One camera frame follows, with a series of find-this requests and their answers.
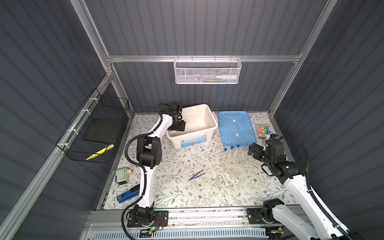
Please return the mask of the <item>blue capped test tube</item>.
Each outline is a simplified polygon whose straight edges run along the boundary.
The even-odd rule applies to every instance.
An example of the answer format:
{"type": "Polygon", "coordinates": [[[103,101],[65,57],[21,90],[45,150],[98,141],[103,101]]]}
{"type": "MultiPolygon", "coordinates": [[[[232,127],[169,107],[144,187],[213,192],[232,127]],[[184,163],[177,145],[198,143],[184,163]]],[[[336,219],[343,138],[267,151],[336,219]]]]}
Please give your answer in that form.
{"type": "Polygon", "coordinates": [[[236,149],[235,149],[235,152],[234,152],[234,159],[235,159],[236,156],[237,156],[237,152],[238,152],[239,148],[240,148],[240,145],[237,145],[237,146],[236,146],[236,149]]]}
{"type": "Polygon", "coordinates": [[[229,162],[232,161],[233,153],[234,153],[234,148],[235,148],[234,146],[231,146],[231,148],[230,148],[229,157],[228,157],[229,162]]]}
{"type": "Polygon", "coordinates": [[[222,157],[222,164],[225,164],[228,158],[228,149],[224,148],[223,157],[222,157]]]}

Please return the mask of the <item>clear test tube rack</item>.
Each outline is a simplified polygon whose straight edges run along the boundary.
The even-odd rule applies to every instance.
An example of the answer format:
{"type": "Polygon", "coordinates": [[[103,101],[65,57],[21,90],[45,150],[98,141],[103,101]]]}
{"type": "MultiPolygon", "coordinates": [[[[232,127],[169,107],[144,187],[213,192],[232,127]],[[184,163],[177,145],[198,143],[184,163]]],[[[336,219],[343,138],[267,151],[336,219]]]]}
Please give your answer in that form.
{"type": "Polygon", "coordinates": [[[229,176],[229,173],[228,173],[229,169],[239,169],[241,171],[241,164],[242,164],[242,160],[241,160],[239,150],[237,152],[237,156],[235,159],[234,159],[234,153],[233,153],[233,158],[231,162],[229,162],[227,158],[227,161],[225,162],[225,164],[222,164],[222,158],[221,158],[221,167],[224,173],[227,174],[228,176],[229,176]]]}

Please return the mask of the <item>white plastic storage box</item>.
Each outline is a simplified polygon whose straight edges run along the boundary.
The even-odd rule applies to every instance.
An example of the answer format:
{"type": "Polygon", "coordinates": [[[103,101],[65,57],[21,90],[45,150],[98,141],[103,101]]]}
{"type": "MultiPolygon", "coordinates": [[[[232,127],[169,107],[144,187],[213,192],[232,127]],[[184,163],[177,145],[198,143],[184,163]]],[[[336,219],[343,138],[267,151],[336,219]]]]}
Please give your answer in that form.
{"type": "Polygon", "coordinates": [[[210,142],[219,126],[215,113],[207,104],[184,108],[182,120],[186,123],[183,132],[166,132],[168,140],[176,150],[210,142]]]}

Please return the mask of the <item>small clear glass beaker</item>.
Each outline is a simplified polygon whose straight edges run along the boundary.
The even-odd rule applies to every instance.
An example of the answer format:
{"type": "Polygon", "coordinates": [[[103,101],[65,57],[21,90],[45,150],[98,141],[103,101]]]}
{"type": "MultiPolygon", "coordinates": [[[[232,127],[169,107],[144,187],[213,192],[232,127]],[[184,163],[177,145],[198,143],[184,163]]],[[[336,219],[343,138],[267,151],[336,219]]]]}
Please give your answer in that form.
{"type": "Polygon", "coordinates": [[[229,169],[228,173],[231,180],[236,180],[241,175],[241,172],[239,169],[229,169]]]}

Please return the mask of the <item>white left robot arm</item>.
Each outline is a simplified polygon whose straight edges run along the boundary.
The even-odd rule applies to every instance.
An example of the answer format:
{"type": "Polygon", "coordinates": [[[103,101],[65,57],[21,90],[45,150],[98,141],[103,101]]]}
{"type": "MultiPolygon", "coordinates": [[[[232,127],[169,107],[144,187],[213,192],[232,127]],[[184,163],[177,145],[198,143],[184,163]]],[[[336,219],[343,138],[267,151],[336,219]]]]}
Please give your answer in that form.
{"type": "Polygon", "coordinates": [[[183,132],[186,123],[182,117],[182,106],[177,103],[159,104],[159,118],[146,134],[137,137],[137,156],[141,168],[140,200],[134,206],[134,213],[151,222],[154,218],[155,171],[162,161],[161,139],[167,131],[183,132]]]}

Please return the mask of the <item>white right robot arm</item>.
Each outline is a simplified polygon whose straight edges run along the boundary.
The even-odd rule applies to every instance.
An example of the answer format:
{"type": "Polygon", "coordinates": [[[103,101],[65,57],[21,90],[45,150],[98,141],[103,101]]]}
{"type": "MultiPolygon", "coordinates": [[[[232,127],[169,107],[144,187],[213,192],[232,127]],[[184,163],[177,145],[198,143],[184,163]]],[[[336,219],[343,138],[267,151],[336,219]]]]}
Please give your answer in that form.
{"type": "Polygon", "coordinates": [[[260,211],[267,224],[279,222],[300,240],[352,240],[352,232],[321,200],[312,188],[309,172],[301,171],[295,162],[287,160],[283,138],[266,140],[262,147],[256,143],[249,146],[248,155],[262,162],[269,177],[276,177],[294,195],[309,220],[309,224],[293,213],[282,200],[263,202],[260,211]]]}

